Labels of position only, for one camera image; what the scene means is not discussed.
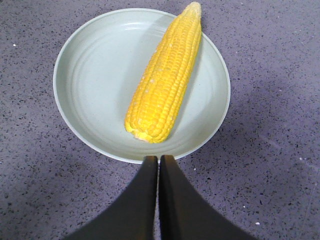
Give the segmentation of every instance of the corn cob tip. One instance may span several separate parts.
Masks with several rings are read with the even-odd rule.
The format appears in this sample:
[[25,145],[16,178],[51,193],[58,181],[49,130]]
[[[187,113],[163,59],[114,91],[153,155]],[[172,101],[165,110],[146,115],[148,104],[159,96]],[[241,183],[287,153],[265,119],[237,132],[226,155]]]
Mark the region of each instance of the corn cob tip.
[[191,2],[186,8],[184,9],[184,12],[192,10],[196,16],[201,16],[201,5],[197,1]]

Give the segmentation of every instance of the corn on the cob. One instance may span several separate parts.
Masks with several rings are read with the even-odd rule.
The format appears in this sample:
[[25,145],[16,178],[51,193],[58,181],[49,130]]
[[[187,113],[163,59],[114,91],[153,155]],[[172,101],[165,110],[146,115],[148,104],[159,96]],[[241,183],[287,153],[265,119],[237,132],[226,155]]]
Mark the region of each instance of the corn on the cob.
[[137,139],[161,143],[174,126],[201,40],[201,7],[190,3],[166,30],[128,108],[124,126]]

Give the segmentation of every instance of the ceramic plate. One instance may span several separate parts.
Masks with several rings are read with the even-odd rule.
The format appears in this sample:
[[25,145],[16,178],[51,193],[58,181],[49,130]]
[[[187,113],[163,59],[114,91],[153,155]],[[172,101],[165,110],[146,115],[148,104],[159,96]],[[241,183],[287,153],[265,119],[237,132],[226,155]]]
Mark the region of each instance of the ceramic plate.
[[174,15],[129,8],[100,15],[76,30],[54,67],[58,109],[84,143],[111,158],[140,164],[144,156],[184,157],[222,124],[230,102],[226,64],[202,34],[196,63],[174,128],[162,143],[126,132],[124,118],[148,61]]

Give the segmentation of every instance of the yellow corn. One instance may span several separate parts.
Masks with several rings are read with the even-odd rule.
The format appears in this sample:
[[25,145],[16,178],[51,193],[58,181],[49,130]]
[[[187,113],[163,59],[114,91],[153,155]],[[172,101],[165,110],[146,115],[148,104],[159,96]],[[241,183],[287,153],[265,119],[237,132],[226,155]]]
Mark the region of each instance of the yellow corn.
[[201,40],[201,7],[190,3],[166,30],[128,108],[124,126],[137,139],[161,143],[174,126]]

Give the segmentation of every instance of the terrazzo surface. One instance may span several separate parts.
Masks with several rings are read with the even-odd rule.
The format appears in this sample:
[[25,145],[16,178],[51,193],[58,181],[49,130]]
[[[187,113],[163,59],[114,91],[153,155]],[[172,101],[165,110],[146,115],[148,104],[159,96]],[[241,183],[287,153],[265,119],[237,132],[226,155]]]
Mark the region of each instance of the terrazzo surface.
[[[177,15],[188,3],[0,1],[0,239],[62,239],[107,208],[140,167],[94,151],[62,119],[52,79],[68,37],[113,10]],[[180,168],[259,240],[320,239],[320,1],[200,3],[231,101],[219,131]]]

